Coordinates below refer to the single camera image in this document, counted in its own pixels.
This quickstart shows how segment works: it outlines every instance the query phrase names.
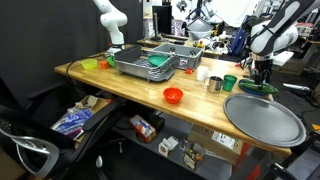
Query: dish rack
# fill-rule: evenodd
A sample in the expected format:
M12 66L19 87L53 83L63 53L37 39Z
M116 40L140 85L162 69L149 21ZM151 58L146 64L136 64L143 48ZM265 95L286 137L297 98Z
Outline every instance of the dish rack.
M151 55L166 56L167 60L157 67L153 67L148 57ZM142 51L141 46L134 45L114 55L115 68L119 74L128 73L134 76L142 77L148 81L164 81L170 79L174 74L173 65L178 60L175 56L164 53Z
M178 69L191 68L192 71L196 70L200 64L201 57L203 56L203 49L188 47L182 45L175 45L165 43L151 50L152 52L165 53L167 55L174 55L178 59L174 67Z

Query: black wall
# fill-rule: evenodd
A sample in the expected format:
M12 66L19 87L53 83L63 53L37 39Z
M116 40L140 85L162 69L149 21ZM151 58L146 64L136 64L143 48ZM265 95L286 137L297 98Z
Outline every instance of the black wall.
M128 16L125 43L141 39L142 3L111 2ZM55 66L108 49L92 0L3 0L0 9L0 78L24 107L30 92L64 78Z

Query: lower shelf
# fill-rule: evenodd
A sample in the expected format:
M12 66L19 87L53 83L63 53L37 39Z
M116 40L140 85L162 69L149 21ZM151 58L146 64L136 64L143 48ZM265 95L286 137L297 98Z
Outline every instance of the lower shelf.
M150 143L143 143L137 139L135 131L133 129L130 130L131 126L128 117L122 118L117 125L113 127L113 130L146 149L159 154L159 156L163 156L158 152L158 145L162 142L163 138L169 138L170 136L174 136L179 140L186 138L191 130L192 123L168 114L162 114L161 117L165 119L165 126ZM170 151L167 159L189 170L183 162L183 155L179 152L178 146ZM205 156L199 167L192 172L205 179L228 179L231 176L231 168L232 165L229 162L215 157Z

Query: orange bowl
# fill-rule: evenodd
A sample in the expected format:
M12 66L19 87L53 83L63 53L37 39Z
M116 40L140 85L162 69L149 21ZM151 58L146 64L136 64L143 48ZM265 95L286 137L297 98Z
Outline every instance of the orange bowl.
M163 91L164 98L170 104L177 104L183 96L183 92L178 88L167 88Z

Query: computer screen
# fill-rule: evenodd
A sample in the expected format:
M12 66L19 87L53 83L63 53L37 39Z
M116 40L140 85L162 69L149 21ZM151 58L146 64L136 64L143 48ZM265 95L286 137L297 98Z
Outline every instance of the computer screen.
M158 17L159 33L171 34L172 6L152 6L152 14L154 13Z

